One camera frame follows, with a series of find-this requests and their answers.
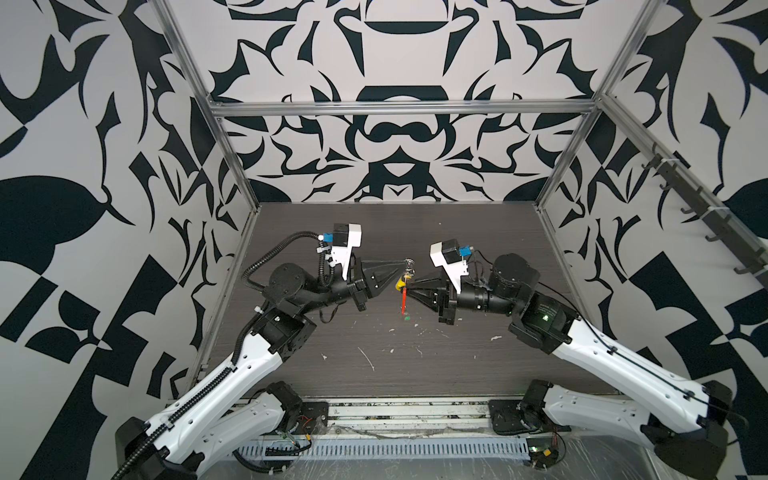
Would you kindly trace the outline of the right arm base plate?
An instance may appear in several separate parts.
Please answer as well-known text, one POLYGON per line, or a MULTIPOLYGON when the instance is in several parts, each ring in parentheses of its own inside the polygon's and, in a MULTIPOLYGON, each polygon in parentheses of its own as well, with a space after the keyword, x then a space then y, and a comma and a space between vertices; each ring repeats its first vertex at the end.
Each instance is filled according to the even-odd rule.
POLYGON ((541 422, 521 400, 492 399, 488 402, 492 430, 501 436, 539 431, 541 422))

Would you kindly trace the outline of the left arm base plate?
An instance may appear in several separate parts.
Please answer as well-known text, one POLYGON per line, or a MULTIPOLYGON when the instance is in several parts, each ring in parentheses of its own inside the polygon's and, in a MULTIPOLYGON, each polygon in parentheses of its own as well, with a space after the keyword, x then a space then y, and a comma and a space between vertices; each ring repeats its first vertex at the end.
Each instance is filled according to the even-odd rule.
POLYGON ((285 431, 291 434, 315 434, 327 427, 329 403, 326 401, 304 402, 291 407, 285 417, 285 431))

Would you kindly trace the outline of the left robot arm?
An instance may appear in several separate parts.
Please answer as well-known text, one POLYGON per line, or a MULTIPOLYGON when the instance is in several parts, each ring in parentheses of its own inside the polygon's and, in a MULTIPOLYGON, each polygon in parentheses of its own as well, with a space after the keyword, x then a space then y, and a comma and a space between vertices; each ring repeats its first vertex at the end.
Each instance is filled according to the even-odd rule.
POLYGON ((118 429, 114 478, 198 479, 253 437, 292 430, 303 402, 283 381, 247 405, 235 404, 304 345, 316 328, 309 313, 346 301, 364 310, 412 265, 357 260, 348 276, 334 273, 327 287, 294 263, 278 266, 232 354, 161 412, 146 421, 132 417, 118 429))

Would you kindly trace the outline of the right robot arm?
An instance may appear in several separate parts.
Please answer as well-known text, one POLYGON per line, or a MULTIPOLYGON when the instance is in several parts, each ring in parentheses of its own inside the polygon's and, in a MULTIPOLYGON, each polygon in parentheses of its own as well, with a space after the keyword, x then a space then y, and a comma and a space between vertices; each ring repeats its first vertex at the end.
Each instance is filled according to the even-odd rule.
POLYGON ((495 416, 499 435, 577 427, 622 438, 693 479, 713 479, 728 449, 733 393, 712 380, 678 376, 598 331, 576 309, 536 291, 540 274, 516 254, 498 257, 486 279, 472 280, 466 260, 435 262, 431 277, 402 277, 396 288, 451 324, 460 309, 503 315, 524 344, 576 365, 621 398, 601 398, 545 380, 530 383, 512 410, 495 416))

